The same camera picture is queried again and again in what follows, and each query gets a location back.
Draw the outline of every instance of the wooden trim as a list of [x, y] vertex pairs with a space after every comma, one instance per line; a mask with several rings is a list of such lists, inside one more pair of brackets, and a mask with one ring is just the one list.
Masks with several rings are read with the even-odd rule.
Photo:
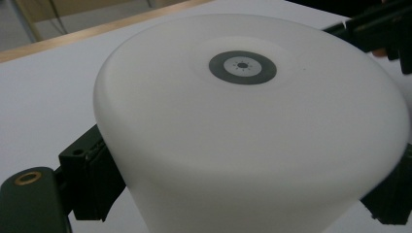
[[50, 50], [53, 48], [73, 44], [86, 38], [90, 38], [96, 35], [100, 35], [109, 31], [113, 31], [134, 23], [142, 22], [148, 19], [162, 17], [177, 13], [179, 11], [189, 9], [204, 3], [212, 2], [213, 0], [191, 0], [176, 5], [172, 5], [165, 8], [160, 8], [150, 12], [142, 13], [133, 17], [127, 17], [114, 22], [106, 23], [103, 25], [91, 27], [82, 31], [74, 32], [68, 35], [52, 38], [46, 41], [37, 42], [28, 46], [23, 46], [13, 50], [5, 50], [0, 52], [0, 63], [14, 60], [26, 55], [30, 55], [36, 52]]

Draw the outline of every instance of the white plastic container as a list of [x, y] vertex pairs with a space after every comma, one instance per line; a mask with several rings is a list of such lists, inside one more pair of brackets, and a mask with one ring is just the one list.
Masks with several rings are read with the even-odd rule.
[[[211, 63], [228, 51], [246, 53]], [[276, 75], [262, 81], [268, 65], [248, 52]], [[102, 67], [94, 107], [152, 233], [319, 233], [391, 172], [409, 132], [401, 94], [367, 55], [271, 17], [139, 33]]]

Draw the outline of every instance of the white table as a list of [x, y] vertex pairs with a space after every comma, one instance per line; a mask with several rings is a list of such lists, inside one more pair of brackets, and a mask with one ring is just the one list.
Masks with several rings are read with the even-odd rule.
[[[106, 57], [145, 28], [202, 14], [249, 14], [288, 19], [325, 28], [345, 18], [280, 0], [216, 0], [172, 15], [157, 17], [75, 44], [45, 50], [0, 64], [0, 182], [21, 170], [57, 168], [57, 156], [94, 123], [92, 91]], [[405, 93], [412, 109], [412, 77], [400, 73], [398, 63], [378, 62]], [[144, 221], [126, 190], [106, 222], [76, 221], [73, 231], [147, 233]], [[385, 226], [370, 218], [361, 203], [338, 219], [326, 233], [406, 233], [412, 225]]]

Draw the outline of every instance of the gray floor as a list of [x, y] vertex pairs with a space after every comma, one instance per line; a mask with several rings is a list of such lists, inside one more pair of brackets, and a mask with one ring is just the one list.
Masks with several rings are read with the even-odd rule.
[[[0, 51], [31, 43], [10, 1], [12, 0], [0, 0]], [[61, 20], [65, 29], [70, 33], [152, 9], [146, 0], [136, 0], [114, 7], [62, 17]], [[62, 35], [61, 26], [56, 19], [38, 22], [36, 26], [45, 39]]]

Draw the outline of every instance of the white inner disc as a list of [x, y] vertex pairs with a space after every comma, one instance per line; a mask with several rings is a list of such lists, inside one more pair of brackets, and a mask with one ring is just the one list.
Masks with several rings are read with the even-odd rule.
[[235, 76], [251, 77], [261, 71], [261, 65], [256, 60], [246, 56], [234, 56], [224, 62], [225, 70]]

